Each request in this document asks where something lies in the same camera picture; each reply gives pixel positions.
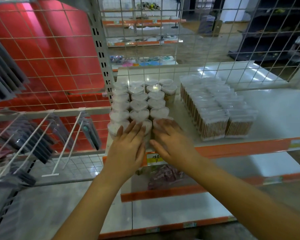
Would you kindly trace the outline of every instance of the red wall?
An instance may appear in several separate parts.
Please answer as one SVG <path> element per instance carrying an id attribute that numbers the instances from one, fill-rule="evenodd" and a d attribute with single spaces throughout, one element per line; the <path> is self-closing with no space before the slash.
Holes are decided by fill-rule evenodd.
<path id="1" fill-rule="evenodd" d="M 30 83 L 0 108 L 41 111 L 109 106 L 87 15 L 56 0 L 0 4 L 0 42 Z M 105 142 L 108 115 L 92 116 Z M 70 129 L 73 118 L 63 118 Z M 89 147 L 84 136 L 79 145 Z"/>

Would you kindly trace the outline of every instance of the black shelf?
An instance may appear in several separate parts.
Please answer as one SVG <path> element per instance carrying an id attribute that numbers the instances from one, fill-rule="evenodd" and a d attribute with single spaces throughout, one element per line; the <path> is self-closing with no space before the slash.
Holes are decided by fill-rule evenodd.
<path id="1" fill-rule="evenodd" d="M 287 51 L 300 36 L 300 0 L 294 1 L 279 0 L 276 5 L 277 0 L 259 0 L 256 9 L 249 12 L 251 20 L 241 33 L 239 49 L 228 55 L 238 61 L 289 59 Z M 272 13 L 273 9 L 284 12 Z"/>

